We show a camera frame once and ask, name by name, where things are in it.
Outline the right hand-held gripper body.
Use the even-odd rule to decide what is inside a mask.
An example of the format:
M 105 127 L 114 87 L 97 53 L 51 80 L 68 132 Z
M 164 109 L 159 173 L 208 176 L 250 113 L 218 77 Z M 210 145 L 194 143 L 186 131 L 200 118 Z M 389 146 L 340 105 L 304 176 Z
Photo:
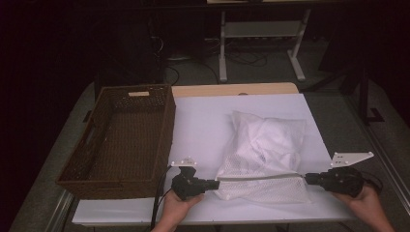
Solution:
M 372 152 L 338 153 L 335 152 L 331 161 L 331 168 L 322 172 L 319 177 L 319 186 L 326 191 L 358 196 L 366 182 L 363 174 L 353 167 L 364 160 L 374 157 Z

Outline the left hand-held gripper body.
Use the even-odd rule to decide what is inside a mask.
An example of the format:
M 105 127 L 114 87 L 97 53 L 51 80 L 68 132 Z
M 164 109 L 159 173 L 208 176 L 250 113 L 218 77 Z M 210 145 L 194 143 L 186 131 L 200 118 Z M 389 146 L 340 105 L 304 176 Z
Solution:
M 181 200 L 187 200 L 204 193 L 210 188 L 208 180 L 195 177 L 197 162 L 191 157 L 171 162 L 172 167 L 178 167 L 180 173 L 172 179 L 171 188 Z

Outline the white mesh laundry bag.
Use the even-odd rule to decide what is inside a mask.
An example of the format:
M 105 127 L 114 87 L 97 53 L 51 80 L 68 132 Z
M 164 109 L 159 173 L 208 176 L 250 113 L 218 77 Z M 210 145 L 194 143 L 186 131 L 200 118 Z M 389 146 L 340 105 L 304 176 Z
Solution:
M 220 181 L 220 188 L 216 195 L 222 200 L 241 198 L 262 204 L 308 203 L 306 184 L 298 170 L 295 173 L 256 176 L 241 167 L 246 161 L 235 154 L 238 135 L 234 120 L 242 115 L 257 116 L 239 111 L 232 113 L 234 133 L 225 147 L 217 172 L 216 180 Z

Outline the white garment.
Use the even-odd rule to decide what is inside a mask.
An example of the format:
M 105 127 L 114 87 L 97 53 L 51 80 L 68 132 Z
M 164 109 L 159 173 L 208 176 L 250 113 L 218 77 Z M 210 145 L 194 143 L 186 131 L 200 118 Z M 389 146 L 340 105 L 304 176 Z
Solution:
M 246 162 L 241 165 L 256 176 L 295 173 L 300 165 L 307 122 L 238 116 L 235 120 L 235 154 Z

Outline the brown wicker basket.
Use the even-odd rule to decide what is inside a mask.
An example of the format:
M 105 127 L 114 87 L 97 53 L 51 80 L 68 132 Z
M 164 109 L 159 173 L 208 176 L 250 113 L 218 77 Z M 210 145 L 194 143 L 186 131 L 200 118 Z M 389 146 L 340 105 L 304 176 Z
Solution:
M 79 199 L 155 196 L 168 166 L 175 111 L 169 85 L 102 88 L 56 184 Z

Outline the person's left hand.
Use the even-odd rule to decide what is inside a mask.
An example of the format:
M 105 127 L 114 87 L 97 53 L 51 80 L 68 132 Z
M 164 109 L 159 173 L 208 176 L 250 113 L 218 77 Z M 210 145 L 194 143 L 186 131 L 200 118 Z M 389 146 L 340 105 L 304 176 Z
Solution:
M 164 200 L 162 208 L 161 222 L 169 225 L 178 225 L 188 214 L 189 210 L 204 198 L 203 194 L 182 200 L 171 190 Z

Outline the person's right hand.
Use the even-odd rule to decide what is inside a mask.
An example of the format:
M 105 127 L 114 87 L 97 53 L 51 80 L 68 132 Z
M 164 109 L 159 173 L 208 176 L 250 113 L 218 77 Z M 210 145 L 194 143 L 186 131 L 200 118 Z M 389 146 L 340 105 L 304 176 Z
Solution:
M 376 190 L 364 185 L 358 196 L 335 193 L 333 196 L 344 203 L 356 217 L 366 223 L 375 222 L 385 217 L 379 196 Z

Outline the white board mat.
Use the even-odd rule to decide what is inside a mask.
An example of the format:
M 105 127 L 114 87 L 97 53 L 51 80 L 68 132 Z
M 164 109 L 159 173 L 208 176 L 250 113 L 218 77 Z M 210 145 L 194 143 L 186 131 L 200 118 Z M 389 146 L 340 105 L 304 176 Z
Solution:
M 224 147 L 234 133 L 234 110 L 263 118 L 302 119 L 307 123 L 299 172 L 322 172 L 331 159 L 301 94 L 247 95 L 177 98 L 170 160 L 191 157 L 197 162 L 196 175 L 213 179 L 224 156 Z M 270 222 L 339 221 L 354 216 L 341 202 L 320 187 L 307 188 L 305 204 L 253 203 L 244 199 L 224 201 L 213 192 L 195 205 L 185 225 L 255 224 Z M 153 200 L 81 200 L 73 223 L 84 226 L 142 225 L 151 221 Z

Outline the black metal stand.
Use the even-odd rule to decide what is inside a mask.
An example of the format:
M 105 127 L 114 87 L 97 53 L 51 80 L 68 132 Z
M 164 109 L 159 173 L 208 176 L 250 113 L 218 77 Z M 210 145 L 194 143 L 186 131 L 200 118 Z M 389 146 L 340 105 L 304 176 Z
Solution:
M 369 78 L 363 65 L 350 65 L 342 71 L 344 80 L 339 91 L 342 95 L 352 95 L 359 88 L 358 114 L 366 126 L 371 123 L 384 122 L 384 118 L 376 108 L 368 107 Z

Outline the white metal stand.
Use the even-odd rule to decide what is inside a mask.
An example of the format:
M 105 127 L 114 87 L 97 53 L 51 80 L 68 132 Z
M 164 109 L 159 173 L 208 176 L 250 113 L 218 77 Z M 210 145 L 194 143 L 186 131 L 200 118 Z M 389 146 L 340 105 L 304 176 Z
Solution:
M 303 69 L 298 60 L 298 52 L 308 27 L 311 9 L 304 12 L 300 20 L 286 21 L 239 21 L 226 20 L 226 12 L 220 14 L 220 55 L 219 55 L 219 81 L 225 83 L 227 78 L 225 40 L 239 38 L 295 38 L 292 49 L 287 50 L 288 59 L 298 81 L 305 81 Z

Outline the aluminium frame rail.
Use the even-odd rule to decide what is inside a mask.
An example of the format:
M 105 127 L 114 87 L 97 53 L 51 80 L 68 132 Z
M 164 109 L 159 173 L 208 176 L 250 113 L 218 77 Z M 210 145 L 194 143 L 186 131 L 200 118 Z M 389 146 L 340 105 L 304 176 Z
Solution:
M 44 232 L 64 232 L 73 201 L 73 195 L 63 190 Z
M 347 97 L 345 101 L 401 205 L 410 215 L 410 129 L 386 101 L 368 111 L 371 115 L 368 124 L 359 115 L 355 100 Z

